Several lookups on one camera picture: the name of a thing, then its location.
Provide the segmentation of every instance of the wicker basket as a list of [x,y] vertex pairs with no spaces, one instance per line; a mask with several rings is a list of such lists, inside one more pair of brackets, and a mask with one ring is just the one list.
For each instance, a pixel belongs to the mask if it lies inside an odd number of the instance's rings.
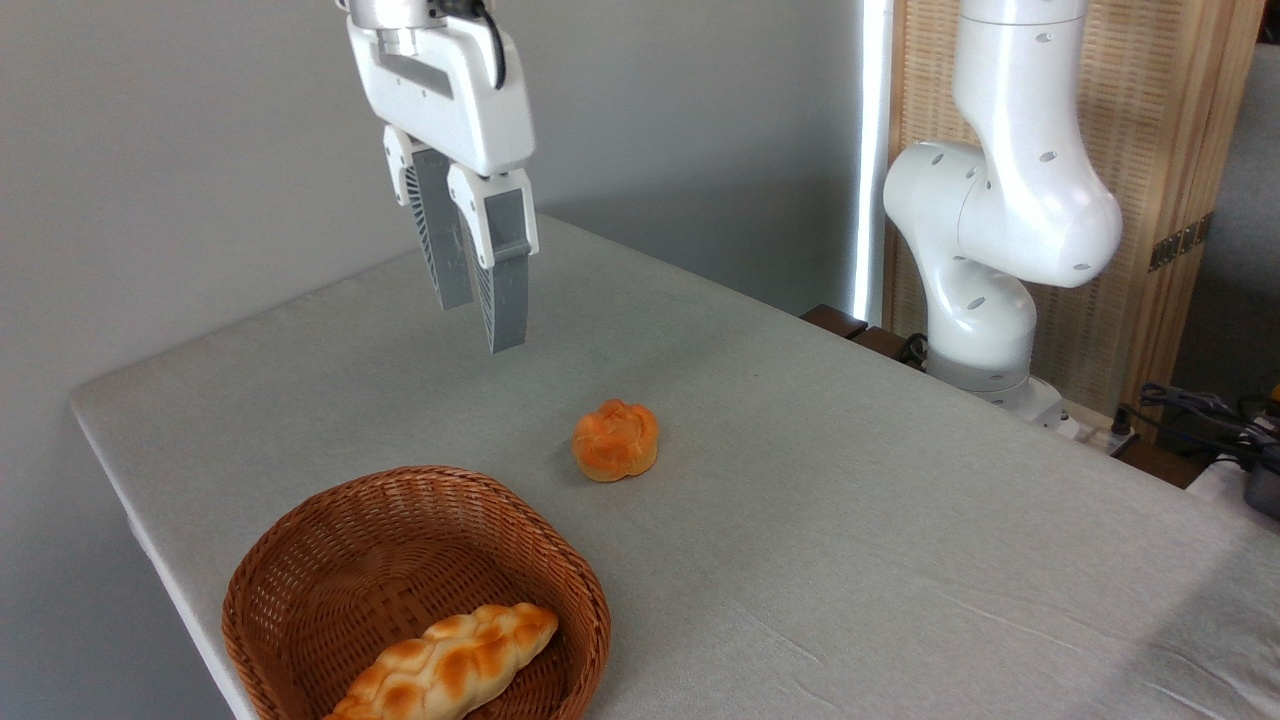
[[399,468],[280,518],[232,577],[223,635],[260,716],[317,720],[392,643],[484,603],[521,601],[553,610],[559,630],[468,717],[581,717],[609,651],[590,566],[494,479]]

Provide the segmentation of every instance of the gray wall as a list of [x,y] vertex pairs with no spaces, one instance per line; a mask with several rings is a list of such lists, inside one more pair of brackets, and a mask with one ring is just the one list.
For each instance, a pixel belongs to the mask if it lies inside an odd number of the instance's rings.
[[[506,0],[539,206],[838,302],[840,5]],[[0,717],[228,715],[67,396],[413,247],[344,44],[323,0],[0,3]]]
[[1280,383],[1280,46],[1258,45],[1174,383],[1228,398]]

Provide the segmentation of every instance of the basket rim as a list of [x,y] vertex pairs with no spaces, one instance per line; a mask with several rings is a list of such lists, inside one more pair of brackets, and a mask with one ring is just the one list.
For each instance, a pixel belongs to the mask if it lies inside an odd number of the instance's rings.
[[236,671],[239,675],[241,684],[248,693],[259,717],[262,717],[264,720],[279,719],[280,706],[274,697],[275,693],[273,693],[271,689],[261,680],[260,669],[256,666],[256,662],[253,662],[248,652],[244,651],[247,643],[241,633],[241,615],[237,612],[237,607],[241,605],[239,601],[242,601],[251,591],[247,584],[248,578],[257,569],[261,559],[268,555],[269,550],[282,542],[287,542],[294,533],[306,530],[305,525],[294,520],[300,515],[311,511],[316,505],[325,502],[328,496],[340,493],[357,484],[393,482],[411,475],[443,475],[454,480],[474,483],[483,491],[492,493],[497,500],[502,501],[502,505],[507,511],[517,515],[530,527],[531,530],[536,532],[539,539],[559,555],[577,574],[579,579],[588,591],[586,596],[591,610],[591,626],[589,628],[590,647],[588,657],[595,657],[598,659],[598,662],[594,665],[594,671],[589,670],[586,673],[581,673],[573,679],[573,684],[570,687],[564,701],[549,720],[568,720],[570,717],[581,716],[582,711],[585,711],[588,703],[590,702],[591,696],[595,694],[596,687],[600,684],[604,667],[608,662],[609,639],[612,634],[612,621],[608,602],[604,597],[604,589],[600,587],[600,582],[595,577],[595,571],[591,570],[586,559],[573,550],[573,547],[568,544],[568,541],[561,537],[550,523],[530,507],[529,503],[494,478],[452,465],[402,465],[399,468],[361,475],[311,495],[292,510],[282,515],[266,532],[264,532],[248,552],[244,553],[244,557],[232,574],[227,585],[227,596],[223,600],[223,642],[227,647],[227,653],[230,657],[232,664],[236,665]]

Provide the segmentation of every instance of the robotic arm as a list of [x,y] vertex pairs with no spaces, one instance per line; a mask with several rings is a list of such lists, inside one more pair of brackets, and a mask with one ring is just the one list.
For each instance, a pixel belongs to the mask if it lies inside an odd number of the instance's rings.
[[475,265],[489,348],[525,340],[527,259],[538,252],[524,165],[534,128],[516,46],[480,0],[337,0],[365,96],[387,123],[396,200],[413,210],[448,310]]
[[1059,428],[1030,377],[1036,305],[1023,281],[1078,287],[1120,243],[1120,206],[1084,151],[1075,86],[1088,0],[963,0],[952,97],[982,147],[922,142],[884,209],[924,281],[928,373]]

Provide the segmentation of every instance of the braided bread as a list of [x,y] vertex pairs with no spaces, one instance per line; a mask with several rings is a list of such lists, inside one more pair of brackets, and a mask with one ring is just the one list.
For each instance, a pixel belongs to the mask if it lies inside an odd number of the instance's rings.
[[502,694],[557,626],[527,602],[445,618],[384,650],[325,720],[460,720]]

